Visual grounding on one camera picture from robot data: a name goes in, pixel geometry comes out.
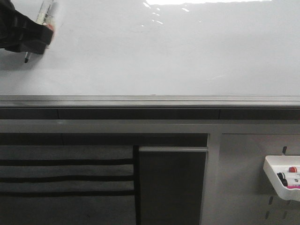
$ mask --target marker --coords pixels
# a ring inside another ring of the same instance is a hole
[[[31,52],[26,52],[25,63],[28,63],[28,61],[30,60],[31,55],[32,55]]]
[[[300,189],[300,186],[294,187],[294,186],[287,186],[288,189]]]
[[[300,188],[300,179],[280,179],[281,183],[285,187],[299,187]]]
[[[296,172],[279,172],[277,173],[277,176],[281,180],[288,179],[288,178],[300,179],[300,173],[296,173]]]

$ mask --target dark gray panel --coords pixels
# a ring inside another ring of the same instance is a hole
[[[0,134],[0,145],[62,145],[61,134]]]
[[[208,134],[63,134],[65,145],[206,147]]]
[[[56,109],[0,109],[0,120],[57,120]]]
[[[223,109],[221,120],[300,120],[297,109]]]
[[[135,225],[134,196],[0,200],[4,225]]]
[[[206,153],[140,152],[143,225],[199,225]]]
[[[60,109],[63,120],[217,120],[212,109]]]

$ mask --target black stripe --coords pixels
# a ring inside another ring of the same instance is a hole
[[[58,120],[56,109],[0,109],[1,120]]]
[[[0,192],[0,196],[6,197],[68,197],[68,196],[128,196],[135,191],[74,191],[74,192]]]
[[[0,145],[159,145],[206,147],[208,134],[24,134],[1,133]]]
[[[218,109],[59,109],[61,120],[217,120]]]
[[[17,178],[7,177],[0,178],[1,183],[48,183],[48,182],[61,182],[61,181],[133,181],[133,176],[58,176],[58,177],[39,177],[39,178]]]
[[[299,109],[222,109],[221,120],[299,120]]]
[[[134,186],[135,186],[135,219],[136,225],[141,224],[141,184],[140,184],[140,154],[139,146],[133,146]]]
[[[67,160],[0,160],[0,166],[58,166],[58,165],[130,165],[131,158],[124,159],[67,159]]]

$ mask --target white surface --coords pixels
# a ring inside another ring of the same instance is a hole
[[[300,156],[266,156],[263,170],[280,198],[300,202],[300,189],[284,187],[277,176],[277,173],[288,170],[290,166],[300,166]]]
[[[0,50],[0,95],[300,97],[299,0],[56,1],[43,57]],[[41,2],[13,1],[34,20]]]

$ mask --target white tray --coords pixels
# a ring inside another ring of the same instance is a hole
[[[288,172],[288,168],[291,166],[300,167],[300,156],[266,156],[263,170],[280,198],[300,202],[300,189],[289,189],[283,186],[277,176],[277,173]]]

